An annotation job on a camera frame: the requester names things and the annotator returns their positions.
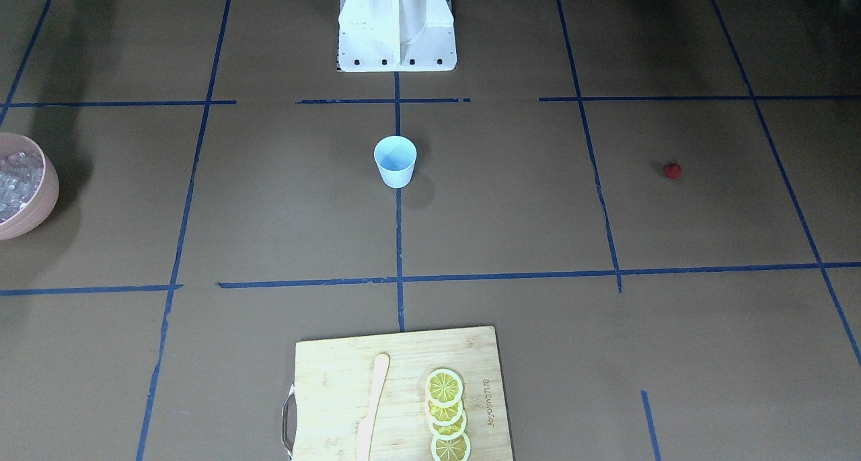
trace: lemon slice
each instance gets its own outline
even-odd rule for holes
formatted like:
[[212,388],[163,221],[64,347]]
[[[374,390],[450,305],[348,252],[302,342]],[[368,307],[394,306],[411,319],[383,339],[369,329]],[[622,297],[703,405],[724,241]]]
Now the lemon slice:
[[470,437],[461,434],[455,439],[437,439],[430,442],[434,461],[467,461],[470,457]]
[[430,433],[433,434],[433,437],[442,439],[443,441],[452,440],[460,436],[467,429],[467,411],[464,411],[452,424],[439,425],[433,421],[433,418],[430,418],[428,424],[430,425]]
[[424,403],[425,412],[431,417],[431,421],[436,425],[452,425],[463,414],[463,402],[458,402],[448,408],[441,408],[434,405],[432,402]]
[[424,381],[428,400],[441,408],[455,405],[463,396],[463,381],[451,369],[436,369]]

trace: cutting board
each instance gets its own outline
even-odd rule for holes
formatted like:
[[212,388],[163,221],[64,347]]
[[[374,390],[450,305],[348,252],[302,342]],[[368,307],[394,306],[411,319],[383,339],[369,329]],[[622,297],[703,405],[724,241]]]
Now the cutting board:
[[354,461],[379,353],[390,357],[370,461],[433,461],[424,379],[434,369],[463,379],[470,461],[513,461],[496,331],[477,326],[296,344],[295,461]]

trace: cutting board handle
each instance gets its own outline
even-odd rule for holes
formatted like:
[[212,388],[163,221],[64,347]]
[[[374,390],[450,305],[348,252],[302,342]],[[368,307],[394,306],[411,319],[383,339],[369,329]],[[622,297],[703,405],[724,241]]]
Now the cutting board handle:
[[293,382],[290,384],[290,390],[287,393],[286,399],[284,399],[284,407],[280,410],[280,417],[282,421],[280,422],[280,442],[284,443],[284,448],[287,449],[287,458],[289,461],[293,461],[293,442],[288,439],[288,425],[287,425],[287,415],[288,415],[288,404],[290,403],[290,399],[295,399],[296,397],[296,383]]

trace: bowl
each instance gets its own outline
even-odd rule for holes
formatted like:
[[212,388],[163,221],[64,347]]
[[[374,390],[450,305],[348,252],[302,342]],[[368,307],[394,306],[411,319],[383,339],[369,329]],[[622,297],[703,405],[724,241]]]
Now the bowl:
[[35,185],[33,197],[27,202],[27,206],[18,210],[15,215],[0,222],[0,240],[18,237],[32,231],[40,225],[49,215],[57,203],[59,193],[59,180],[57,171],[51,160],[45,156],[45,152],[39,148],[33,140],[15,133],[0,133],[0,157],[8,158],[18,152],[25,155],[39,155],[41,158],[41,179]]

